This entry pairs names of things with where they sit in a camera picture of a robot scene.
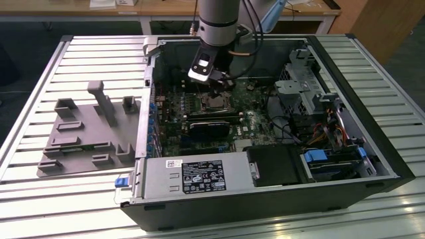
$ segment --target gray base plate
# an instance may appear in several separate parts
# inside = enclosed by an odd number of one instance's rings
[[[140,101],[136,101],[137,108],[140,109]],[[37,176],[55,176],[71,173],[89,172],[97,170],[108,170],[123,167],[133,167],[135,159],[129,161],[120,161],[116,156],[116,148],[121,145],[123,150],[127,150],[128,143],[132,148],[136,149],[137,139],[137,126],[139,126],[139,112],[131,115],[124,113],[121,103],[113,103],[115,116],[117,120],[117,126],[109,127],[107,119],[103,115],[99,115],[95,110],[96,105],[81,105],[77,109],[72,110],[75,118],[61,119],[56,118],[53,130],[48,138],[47,147],[52,146],[53,139],[57,138],[80,138],[80,144],[95,144],[103,142],[111,142],[113,147],[109,150],[80,150],[65,152],[63,156],[47,157],[43,155],[40,165],[49,160],[57,160],[61,166],[53,170],[37,170]],[[81,129],[73,129],[67,131],[57,131],[57,125],[69,122],[81,121],[84,127]],[[93,155],[109,154],[109,162],[97,166],[92,162]]]

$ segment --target warning label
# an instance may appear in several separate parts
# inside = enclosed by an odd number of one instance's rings
[[[183,163],[184,193],[205,193],[225,190],[221,160]]]

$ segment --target metal slatted table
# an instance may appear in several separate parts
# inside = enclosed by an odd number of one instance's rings
[[[103,80],[112,101],[140,97],[144,36],[89,36],[63,41],[0,150],[0,238],[408,238],[425,232],[425,116],[356,39],[319,36],[417,179],[348,209],[144,232],[119,209],[113,181],[132,168],[37,178],[57,98],[92,104],[88,80]]]

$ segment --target blue release tab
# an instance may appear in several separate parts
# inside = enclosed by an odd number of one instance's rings
[[[312,161],[328,160],[328,156],[324,150],[311,150],[304,154],[305,161],[309,163]]]
[[[115,180],[115,187],[116,188],[127,188],[128,187],[128,178],[117,178]]]
[[[359,151],[359,153],[360,153],[361,158],[368,157],[368,155],[367,155],[367,152],[365,152],[365,149],[364,149],[364,148],[359,147],[359,148],[357,148],[357,151]]]

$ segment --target wooden desk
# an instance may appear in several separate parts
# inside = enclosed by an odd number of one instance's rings
[[[137,21],[141,0],[135,6],[91,10],[89,0],[0,0],[0,21]]]
[[[141,0],[135,6],[91,10],[89,0],[1,0],[0,15],[9,16],[117,16],[139,15]]]
[[[141,0],[141,26],[145,35],[151,35],[151,21],[189,21],[193,19],[196,0]],[[297,4],[293,9],[300,11],[292,13],[285,9],[280,21],[319,21],[317,34],[327,34],[335,17],[341,10],[333,10],[323,0]]]
[[[328,33],[340,10],[323,0],[297,4],[283,11],[280,21],[319,21],[317,33]],[[135,6],[89,10],[89,0],[0,0],[0,21],[139,21],[144,35],[152,35],[151,21],[192,20],[195,0],[139,0]]]

